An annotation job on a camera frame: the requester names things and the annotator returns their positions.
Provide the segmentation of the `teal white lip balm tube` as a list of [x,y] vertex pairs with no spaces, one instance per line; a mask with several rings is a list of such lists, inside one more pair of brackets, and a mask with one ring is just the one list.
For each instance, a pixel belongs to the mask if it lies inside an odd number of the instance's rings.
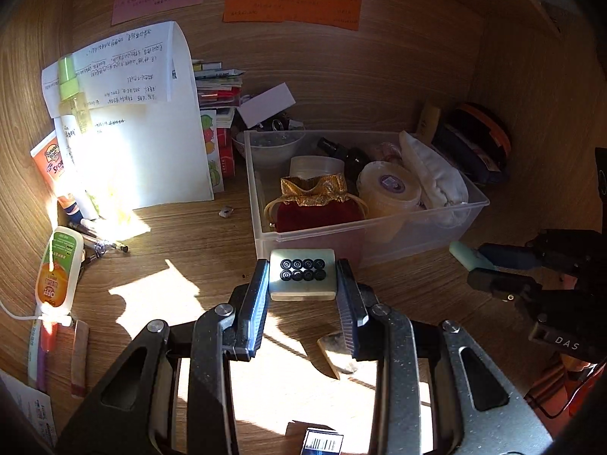
[[471,249],[469,246],[464,245],[463,242],[451,242],[448,250],[468,272],[477,268],[496,270],[496,266],[477,249]]

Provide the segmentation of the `mahjong tile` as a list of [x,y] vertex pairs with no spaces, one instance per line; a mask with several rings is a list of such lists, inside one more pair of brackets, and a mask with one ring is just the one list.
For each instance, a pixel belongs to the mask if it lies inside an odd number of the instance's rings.
[[331,301],[338,291],[333,249],[274,249],[270,298],[277,302]]

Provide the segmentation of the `white cloth bag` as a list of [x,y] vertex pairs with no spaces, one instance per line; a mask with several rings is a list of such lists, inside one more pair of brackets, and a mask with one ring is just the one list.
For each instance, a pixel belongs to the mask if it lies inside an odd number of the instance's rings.
[[439,225],[447,228],[461,226],[469,215],[469,210],[464,209],[469,201],[469,192],[460,171],[404,130],[399,133],[399,146],[404,167],[421,186],[423,207],[439,210],[435,216]]

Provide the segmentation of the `red gold drawstring pouch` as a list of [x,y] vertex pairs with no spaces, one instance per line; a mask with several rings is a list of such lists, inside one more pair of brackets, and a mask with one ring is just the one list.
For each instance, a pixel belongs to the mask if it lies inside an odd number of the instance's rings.
[[264,217],[279,233],[363,221],[366,203],[348,188],[343,173],[311,179],[284,177],[281,195],[264,208]]

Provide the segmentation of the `cream cylindrical jar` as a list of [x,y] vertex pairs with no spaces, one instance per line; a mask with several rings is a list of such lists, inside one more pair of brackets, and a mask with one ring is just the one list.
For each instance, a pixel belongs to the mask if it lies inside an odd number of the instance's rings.
[[367,205],[367,217],[377,221],[367,232],[371,242],[391,242],[409,214],[421,208],[417,177],[395,163],[370,162],[358,177],[357,189]]

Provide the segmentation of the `clear plastic storage bin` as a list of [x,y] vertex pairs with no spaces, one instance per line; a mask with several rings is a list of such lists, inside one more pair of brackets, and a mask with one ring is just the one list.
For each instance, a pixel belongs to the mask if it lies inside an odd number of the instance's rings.
[[409,133],[243,135],[256,254],[333,249],[368,266],[460,239],[489,200]]

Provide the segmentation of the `blue barcode card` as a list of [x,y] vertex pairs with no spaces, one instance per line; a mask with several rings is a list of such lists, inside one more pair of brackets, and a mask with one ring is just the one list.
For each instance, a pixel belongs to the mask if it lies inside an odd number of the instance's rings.
[[344,436],[334,430],[309,427],[303,437],[302,455],[341,455]]

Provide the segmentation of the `black orange round case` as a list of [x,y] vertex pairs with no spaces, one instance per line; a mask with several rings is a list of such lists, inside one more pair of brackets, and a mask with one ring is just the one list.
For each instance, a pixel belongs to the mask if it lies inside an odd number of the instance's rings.
[[510,136],[492,111],[479,104],[462,102],[445,113],[443,122],[480,147],[501,171],[506,171],[511,153]]

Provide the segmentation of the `black spray bottle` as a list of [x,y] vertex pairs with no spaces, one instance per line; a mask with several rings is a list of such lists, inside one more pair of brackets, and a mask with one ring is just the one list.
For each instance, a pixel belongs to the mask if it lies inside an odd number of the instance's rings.
[[345,147],[342,144],[331,142],[321,136],[317,147],[333,158],[344,162],[344,176],[347,180],[356,183],[363,168],[370,163],[370,157],[358,147]]

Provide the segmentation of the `black pen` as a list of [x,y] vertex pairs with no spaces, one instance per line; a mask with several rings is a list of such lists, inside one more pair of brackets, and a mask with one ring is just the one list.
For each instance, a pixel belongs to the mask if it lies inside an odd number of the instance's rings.
[[107,252],[109,249],[113,249],[113,251],[127,253],[129,251],[129,247],[122,242],[112,242],[111,240],[101,238],[93,229],[86,228],[82,224],[77,224],[74,222],[69,222],[68,226],[78,232],[84,242],[92,249],[96,251],[100,251],[102,253]]

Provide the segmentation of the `bowl of beads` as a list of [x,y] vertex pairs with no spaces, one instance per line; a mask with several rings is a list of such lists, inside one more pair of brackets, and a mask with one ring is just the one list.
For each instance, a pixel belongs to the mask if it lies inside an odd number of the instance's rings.
[[247,129],[240,116],[230,128],[234,149],[246,160],[251,157],[258,168],[274,168],[294,156],[305,136],[301,121],[278,113]]

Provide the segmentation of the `orange white tube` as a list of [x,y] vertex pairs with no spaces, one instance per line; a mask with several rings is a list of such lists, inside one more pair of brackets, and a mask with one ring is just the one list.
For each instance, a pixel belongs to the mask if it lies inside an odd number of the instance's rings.
[[55,228],[45,248],[35,286],[35,298],[42,314],[70,314],[83,259],[82,235],[64,226]]

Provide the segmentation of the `fruit sticker sheet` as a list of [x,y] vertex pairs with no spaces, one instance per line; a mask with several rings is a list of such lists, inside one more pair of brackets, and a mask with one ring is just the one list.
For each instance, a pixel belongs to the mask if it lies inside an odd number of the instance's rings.
[[220,193],[224,191],[224,186],[217,136],[216,111],[201,110],[200,114],[212,189],[214,193]]

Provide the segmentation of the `stack of booklets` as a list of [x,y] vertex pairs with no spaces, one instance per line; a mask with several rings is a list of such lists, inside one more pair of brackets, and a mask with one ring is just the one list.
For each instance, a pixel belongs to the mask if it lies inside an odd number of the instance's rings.
[[195,74],[198,94],[198,108],[215,110],[217,136],[223,181],[236,175],[230,128],[241,105],[241,90],[244,71],[224,68],[222,62],[191,62]]

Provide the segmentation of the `yellow green spray bottle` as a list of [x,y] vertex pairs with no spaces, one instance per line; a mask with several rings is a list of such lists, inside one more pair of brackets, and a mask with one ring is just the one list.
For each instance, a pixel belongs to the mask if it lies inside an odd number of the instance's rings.
[[59,112],[61,116],[72,115],[81,133],[85,133],[91,125],[90,110],[85,94],[81,91],[75,71],[73,56],[64,55],[58,61]]

